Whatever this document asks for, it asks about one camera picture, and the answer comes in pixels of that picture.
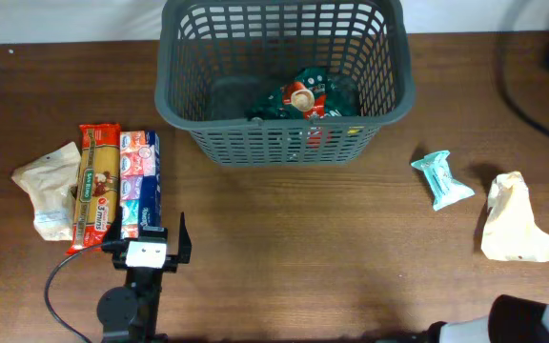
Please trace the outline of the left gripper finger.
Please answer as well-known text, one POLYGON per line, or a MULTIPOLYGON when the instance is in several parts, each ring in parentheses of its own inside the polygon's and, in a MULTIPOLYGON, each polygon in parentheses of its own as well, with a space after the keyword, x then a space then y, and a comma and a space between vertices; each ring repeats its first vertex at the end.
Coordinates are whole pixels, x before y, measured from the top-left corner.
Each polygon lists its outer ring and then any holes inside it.
POLYGON ((101 250, 103 252, 111 252, 112 249, 114 248, 114 243, 121 240, 120 232, 121 232, 121 223, 122 223, 122 213, 123 213, 122 208, 118 206, 115 211, 115 218, 103 238, 103 246, 101 247, 101 250))
POLYGON ((191 260, 192 249, 193 244, 186 227, 185 213, 182 212, 180 214, 179 223, 177 263, 189 264, 191 260))

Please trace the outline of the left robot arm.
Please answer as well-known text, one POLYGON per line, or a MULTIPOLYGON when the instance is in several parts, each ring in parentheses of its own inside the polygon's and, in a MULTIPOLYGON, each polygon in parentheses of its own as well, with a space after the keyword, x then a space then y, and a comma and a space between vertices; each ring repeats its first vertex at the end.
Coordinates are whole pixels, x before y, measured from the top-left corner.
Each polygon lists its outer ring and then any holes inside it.
POLYGON ((180 264, 188 264, 192 241, 180 216, 178 251, 168 254, 168 230, 146 226, 136 238, 123 238, 119 212, 106 233, 101 250, 112 256, 117 270, 126 272, 125 283, 105 292, 96 313, 103 325, 105 342, 166 342, 168 336, 156 332, 162 277, 175 273, 180 264))

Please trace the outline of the green Nescafe coffee bag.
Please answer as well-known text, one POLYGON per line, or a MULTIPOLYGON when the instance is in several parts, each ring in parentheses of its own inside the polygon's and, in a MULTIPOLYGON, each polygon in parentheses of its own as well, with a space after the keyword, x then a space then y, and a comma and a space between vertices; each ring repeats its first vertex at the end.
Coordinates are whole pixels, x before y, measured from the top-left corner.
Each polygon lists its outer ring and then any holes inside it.
POLYGON ((245 115, 250 120, 317 120, 359 116, 353 80, 323 68, 303 69, 293 80, 255 101, 245 115))

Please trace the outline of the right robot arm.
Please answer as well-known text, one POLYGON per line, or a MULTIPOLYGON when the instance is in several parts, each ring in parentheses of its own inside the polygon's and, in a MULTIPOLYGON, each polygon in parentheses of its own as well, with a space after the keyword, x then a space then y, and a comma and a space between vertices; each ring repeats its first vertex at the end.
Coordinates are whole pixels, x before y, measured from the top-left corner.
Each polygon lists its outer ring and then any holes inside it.
POLYGON ((437 322, 425 333, 432 343, 549 343, 549 304, 503 294, 488 315, 437 322))

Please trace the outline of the beige paper pouch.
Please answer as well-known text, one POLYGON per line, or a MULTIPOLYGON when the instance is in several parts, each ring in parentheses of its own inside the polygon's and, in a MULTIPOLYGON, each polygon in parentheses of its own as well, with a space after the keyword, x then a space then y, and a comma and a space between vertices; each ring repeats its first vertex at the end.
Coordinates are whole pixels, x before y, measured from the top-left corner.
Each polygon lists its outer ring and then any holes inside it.
POLYGON ((480 248, 488 259, 549 262, 549 234, 536 224, 529 189, 519 171, 493 180, 486 205, 480 248))
POLYGON ((33 226, 46 241, 71 241, 81 155, 74 142, 13 171, 12 181, 33 207, 33 226))

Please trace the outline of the grey plastic basket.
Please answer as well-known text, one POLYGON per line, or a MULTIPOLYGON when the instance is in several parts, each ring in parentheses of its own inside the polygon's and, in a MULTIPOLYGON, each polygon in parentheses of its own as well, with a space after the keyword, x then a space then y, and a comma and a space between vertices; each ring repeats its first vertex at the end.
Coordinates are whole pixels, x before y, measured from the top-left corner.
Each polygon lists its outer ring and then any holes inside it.
POLYGON ((169 1, 154 101, 223 166, 344 164, 413 107, 403 9, 381 1, 169 1), (250 120, 303 69, 353 80, 359 116, 250 120))

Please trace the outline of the Kleenex tissue multipack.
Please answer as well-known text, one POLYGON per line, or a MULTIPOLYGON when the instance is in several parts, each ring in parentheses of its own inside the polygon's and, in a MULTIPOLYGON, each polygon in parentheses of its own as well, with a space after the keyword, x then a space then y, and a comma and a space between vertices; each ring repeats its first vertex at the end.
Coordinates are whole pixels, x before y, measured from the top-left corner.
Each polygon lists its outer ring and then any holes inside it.
POLYGON ((155 131, 120 133, 120 236, 161 226, 160 139, 155 131))

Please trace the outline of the San Remo spaghetti packet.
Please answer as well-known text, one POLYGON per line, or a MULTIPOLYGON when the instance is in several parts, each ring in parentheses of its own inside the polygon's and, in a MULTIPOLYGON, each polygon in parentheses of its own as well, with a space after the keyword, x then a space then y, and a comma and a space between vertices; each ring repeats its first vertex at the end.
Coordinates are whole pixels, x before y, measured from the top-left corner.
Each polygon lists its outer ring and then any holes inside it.
POLYGON ((120 125, 85 124, 81 161, 67 255, 101 244, 118 208, 120 183, 120 125))

